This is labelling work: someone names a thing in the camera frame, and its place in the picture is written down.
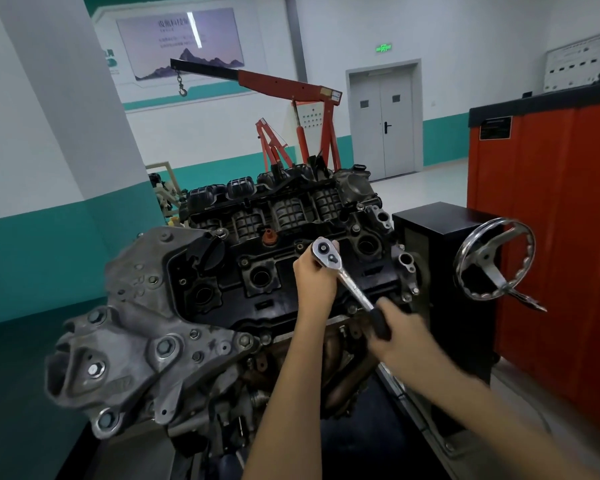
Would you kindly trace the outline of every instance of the red cabinet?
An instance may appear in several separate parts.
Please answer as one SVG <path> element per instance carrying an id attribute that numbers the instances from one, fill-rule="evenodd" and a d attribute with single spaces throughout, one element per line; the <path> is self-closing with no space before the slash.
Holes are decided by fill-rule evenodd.
<path id="1" fill-rule="evenodd" d="M 510 115 L 508 138 L 480 138 L 485 120 Z M 497 352 L 600 426 L 600 87 L 472 109 L 470 120 L 468 207 L 534 230 L 519 290 L 549 310 L 501 299 Z M 505 247 L 506 274 L 523 251 Z"/>

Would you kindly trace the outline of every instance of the socket wrench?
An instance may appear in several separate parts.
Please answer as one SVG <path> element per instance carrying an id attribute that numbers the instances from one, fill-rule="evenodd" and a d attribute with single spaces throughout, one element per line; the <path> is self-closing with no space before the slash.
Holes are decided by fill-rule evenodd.
<path id="1" fill-rule="evenodd" d="M 376 337 L 382 340 L 391 340 L 391 329 L 387 325 L 384 313 L 369 301 L 364 291 L 360 290 L 351 275 L 344 269 L 342 258 L 333 243 L 324 237 L 319 237 L 312 243 L 311 252 L 320 265 L 338 272 L 340 282 L 349 290 L 362 308 L 369 313 L 371 326 L 376 333 Z"/>

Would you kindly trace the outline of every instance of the car engine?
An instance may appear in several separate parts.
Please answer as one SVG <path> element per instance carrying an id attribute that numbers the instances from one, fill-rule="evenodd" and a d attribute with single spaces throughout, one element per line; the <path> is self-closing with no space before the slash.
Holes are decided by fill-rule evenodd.
<path id="1" fill-rule="evenodd" d="M 110 438 L 152 420 L 189 456 L 248 446 L 297 316 L 293 262 L 318 237 L 375 300 L 409 311 L 427 272 L 398 243 L 364 166 L 320 156 L 188 192 L 180 226 L 153 228 L 105 267 L 106 306 L 65 323 L 45 387 Z M 365 312 L 338 285 L 322 362 L 322 416 L 347 415 L 377 366 Z"/>

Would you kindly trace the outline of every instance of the gray door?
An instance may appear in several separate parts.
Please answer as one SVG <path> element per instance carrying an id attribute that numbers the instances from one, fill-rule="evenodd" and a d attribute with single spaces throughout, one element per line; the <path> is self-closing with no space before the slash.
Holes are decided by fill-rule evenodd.
<path id="1" fill-rule="evenodd" d="M 350 90 L 355 163 L 367 166 L 371 180 L 415 171 L 411 71 L 352 74 Z"/>

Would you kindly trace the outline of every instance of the hand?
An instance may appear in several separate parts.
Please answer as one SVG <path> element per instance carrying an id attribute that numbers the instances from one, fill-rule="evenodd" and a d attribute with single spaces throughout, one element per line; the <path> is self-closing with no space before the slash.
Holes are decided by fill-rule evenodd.
<path id="1" fill-rule="evenodd" d="M 380 298 L 377 306 L 392 338 L 387 342 L 367 332 L 369 350 L 405 385 L 435 402 L 452 387 L 452 379 L 462 374 L 440 349 L 421 316 L 403 313 L 387 298 Z"/>
<path id="2" fill-rule="evenodd" d="M 333 241 L 340 250 L 340 245 Z M 298 318 L 300 315 L 320 317 L 326 321 L 336 298 L 337 272 L 318 263 L 311 253 L 311 246 L 294 263 L 298 289 Z"/>

